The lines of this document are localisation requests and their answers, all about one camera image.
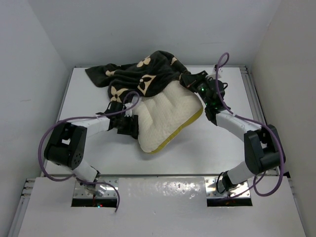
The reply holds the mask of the cream yellow pillow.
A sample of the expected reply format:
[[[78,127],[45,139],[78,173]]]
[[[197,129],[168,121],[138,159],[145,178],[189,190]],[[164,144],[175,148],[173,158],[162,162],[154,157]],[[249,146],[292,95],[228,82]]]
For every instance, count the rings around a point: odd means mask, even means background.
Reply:
[[[159,94],[143,98],[133,109],[138,116],[138,142],[143,152],[160,152],[203,112],[199,97],[172,81]]]

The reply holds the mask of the black floral pillowcase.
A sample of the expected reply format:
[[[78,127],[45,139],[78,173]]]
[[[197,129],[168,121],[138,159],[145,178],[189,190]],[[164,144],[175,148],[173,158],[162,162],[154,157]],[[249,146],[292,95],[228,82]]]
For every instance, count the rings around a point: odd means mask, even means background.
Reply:
[[[162,92],[170,82],[179,80],[181,75],[190,74],[173,54],[160,50],[138,63],[94,66],[85,72],[96,87],[108,88],[111,101],[120,103],[132,91],[141,97],[153,97]]]

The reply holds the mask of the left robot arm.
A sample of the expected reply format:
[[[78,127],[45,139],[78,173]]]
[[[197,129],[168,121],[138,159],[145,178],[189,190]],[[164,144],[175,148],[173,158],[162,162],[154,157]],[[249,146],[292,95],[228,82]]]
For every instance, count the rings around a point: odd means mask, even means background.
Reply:
[[[44,150],[46,160],[71,170],[77,179],[93,184],[99,172],[84,161],[85,144],[88,138],[116,129],[118,134],[138,138],[138,116],[133,108],[138,103],[111,102],[104,113],[93,117],[64,119],[53,126]]]

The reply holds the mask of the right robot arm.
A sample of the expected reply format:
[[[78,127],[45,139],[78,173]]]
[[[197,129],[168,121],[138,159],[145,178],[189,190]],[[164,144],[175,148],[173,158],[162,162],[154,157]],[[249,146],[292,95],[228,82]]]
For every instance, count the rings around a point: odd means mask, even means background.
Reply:
[[[274,126],[239,118],[223,105],[228,87],[226,82],[218,80],[215,74],[208,75],[203,71],[195,75],[181,75],[180,84],[200,96],[205,104],[205,115],[211,123],[229,131],[243,142],[244,161],[218,176],[217,193],[227,193],[248,179],[285,162]]]

